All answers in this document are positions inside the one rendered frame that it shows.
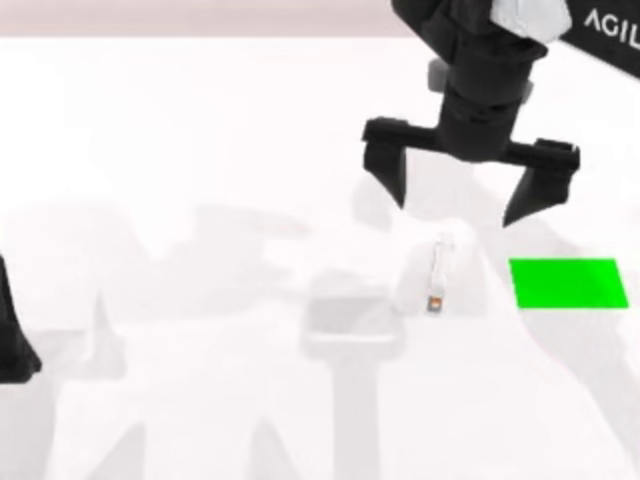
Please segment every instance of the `green target area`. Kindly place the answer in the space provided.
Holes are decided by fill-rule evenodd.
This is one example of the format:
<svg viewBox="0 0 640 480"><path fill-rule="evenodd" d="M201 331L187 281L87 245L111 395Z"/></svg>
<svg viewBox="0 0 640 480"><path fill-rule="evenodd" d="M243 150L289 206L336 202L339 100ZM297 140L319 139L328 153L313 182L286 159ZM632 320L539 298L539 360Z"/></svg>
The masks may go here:
<svg viewBox="0 0 640 480"><path fill-rule="evenodd" d="M512 258L519 308L629 308L614 259Z"/></svg>

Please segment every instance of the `green rectangle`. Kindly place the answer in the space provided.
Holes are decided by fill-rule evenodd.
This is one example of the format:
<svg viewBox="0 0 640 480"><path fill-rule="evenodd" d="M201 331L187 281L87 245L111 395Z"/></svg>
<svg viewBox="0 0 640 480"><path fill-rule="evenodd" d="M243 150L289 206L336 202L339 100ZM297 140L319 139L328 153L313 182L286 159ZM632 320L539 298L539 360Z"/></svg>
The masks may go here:
<svg viewBox="0 0 640 480"><path fill-rule="evenodd" d="M614 259L512 258L519 308L629 308Z"/></svg>

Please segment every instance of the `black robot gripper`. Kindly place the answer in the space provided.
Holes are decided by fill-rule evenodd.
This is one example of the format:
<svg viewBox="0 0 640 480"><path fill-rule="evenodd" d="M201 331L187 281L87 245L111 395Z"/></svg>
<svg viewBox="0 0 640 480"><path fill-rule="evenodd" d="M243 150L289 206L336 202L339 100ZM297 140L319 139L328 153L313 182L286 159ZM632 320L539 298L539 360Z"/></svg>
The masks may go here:
<svg viewBox="0 0 640 480"><path fill-rule="evenodd" d="M4 258L0 256L0 385L24 384L42 370L13 305Z"/></svg>
<svg viewBox="0 0 640 480"><path fill-rule="evenodd" d="M404 120L367 122L364 168L404 206L406 149L449 154L468 163L498 162L525 167L503 217L503 226L566 203L580 150L569 143L539 139L533 145L511 141L526 101L533 63L547 48L490 21L492 0L393 0L396 14L440 57L444 95L435 128ZM438 63L432 62L431 69Z"/></svg>

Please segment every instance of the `white surface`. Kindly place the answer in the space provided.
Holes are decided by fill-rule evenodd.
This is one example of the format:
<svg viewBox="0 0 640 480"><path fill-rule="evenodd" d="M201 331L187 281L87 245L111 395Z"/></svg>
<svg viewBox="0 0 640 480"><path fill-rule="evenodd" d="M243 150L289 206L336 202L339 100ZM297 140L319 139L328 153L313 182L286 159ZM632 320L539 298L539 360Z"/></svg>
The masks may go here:
<svg viewBox="0 0 640 480"><path fill-rule="evenodd" d="M305 298L392 288L445 226L468 264L445 308L464 314L406 319L405 351L379 372L383 478L624 474L607 419L636 406L591 392L637 386L638 360L611 360L622 348L607 343L619 330L637 349L637 309L619 324L520 318L489 266L569 239L617 258L637 303L636 82L560 45L536 67L515 137L579 144L584 166L567 206L505 232L517 169L472 182L466 165L412 154L406 212L367 183L368 118L437 118L417 40L4 40L0 55L0 232L22 323L84 327L100 290L127 344L128 376L61 391L53 480L87 478L136 422L146 478L244 479L263 417L300 478L328 480L331 375L301 351ZM360 280L320 278L336 270ZM24 405L11 415L29 422ZM33 428L20 438L38 443Z"/></svg>

